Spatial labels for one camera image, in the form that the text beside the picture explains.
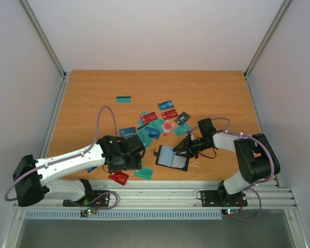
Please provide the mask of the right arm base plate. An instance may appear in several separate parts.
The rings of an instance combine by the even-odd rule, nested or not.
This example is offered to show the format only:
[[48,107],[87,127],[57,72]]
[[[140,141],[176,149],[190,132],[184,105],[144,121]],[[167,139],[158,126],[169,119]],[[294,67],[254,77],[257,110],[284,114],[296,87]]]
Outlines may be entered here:
[[229,195],[215,190],[200,191],[203,207],[247,207],[246,195],[241,192]]

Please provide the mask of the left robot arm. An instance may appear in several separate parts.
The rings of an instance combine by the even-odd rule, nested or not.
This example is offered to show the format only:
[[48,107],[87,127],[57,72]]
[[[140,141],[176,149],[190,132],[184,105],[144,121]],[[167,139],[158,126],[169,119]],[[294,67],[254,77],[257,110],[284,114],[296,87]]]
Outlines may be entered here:
[[141,139],[106,135],[90,146],[51,158],[24,156],[13,178],[16,201],[20,207],[35,205],[46,197],[65,199],[76,207],[87,207],[98,197],[87,179],[64,181],[61,178],[83,169],[108,166],[110,173],[140,169],[145,154]]

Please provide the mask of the black leather card holder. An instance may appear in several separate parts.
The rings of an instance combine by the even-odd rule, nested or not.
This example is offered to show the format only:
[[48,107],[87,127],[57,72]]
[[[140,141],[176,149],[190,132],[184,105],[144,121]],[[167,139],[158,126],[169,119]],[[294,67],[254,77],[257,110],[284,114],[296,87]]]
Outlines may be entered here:
[[173,147],[160,145],[158,150],[154,150],[153,155],[156,157],[155,165],[188,171],[190,156],[186,151],[177,152]]

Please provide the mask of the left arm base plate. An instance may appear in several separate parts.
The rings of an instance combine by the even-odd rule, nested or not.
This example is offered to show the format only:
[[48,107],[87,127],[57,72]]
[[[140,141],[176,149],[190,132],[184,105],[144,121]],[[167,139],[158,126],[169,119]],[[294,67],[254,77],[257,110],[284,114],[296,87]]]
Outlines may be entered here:
[[92,194],[85,195],[77,201],[64,199],[64,207],[108,207],[110,201],[110,193],[107,190],[94,191]]

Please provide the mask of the red VIP card bottom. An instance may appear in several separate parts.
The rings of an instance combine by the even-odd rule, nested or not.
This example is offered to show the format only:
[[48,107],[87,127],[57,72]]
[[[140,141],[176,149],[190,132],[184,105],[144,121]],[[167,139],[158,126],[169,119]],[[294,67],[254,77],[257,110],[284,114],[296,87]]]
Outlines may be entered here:
[[109,174],[108,178],[112,181],[117,182],[120,185],[126,185],[128,179],[129,179],[129,175],[124,173],[121,170],[116,170],[112,173]]

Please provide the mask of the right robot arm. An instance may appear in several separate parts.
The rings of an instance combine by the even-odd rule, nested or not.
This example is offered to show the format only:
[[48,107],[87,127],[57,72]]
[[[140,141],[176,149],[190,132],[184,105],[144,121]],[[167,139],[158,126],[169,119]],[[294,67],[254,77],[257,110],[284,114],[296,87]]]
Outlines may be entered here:
[[188,134],[174,149],[177,156],[198,158],[206,149],[225,149],[236,154],[239,170],[230,178],[219,183],[217,198],[222,205],[229,205],[236,196],[274,178],[281,171],[280,163],[263,133],[247,135],[218,131],[210,118],[200,120],[201,137],[192,139]]

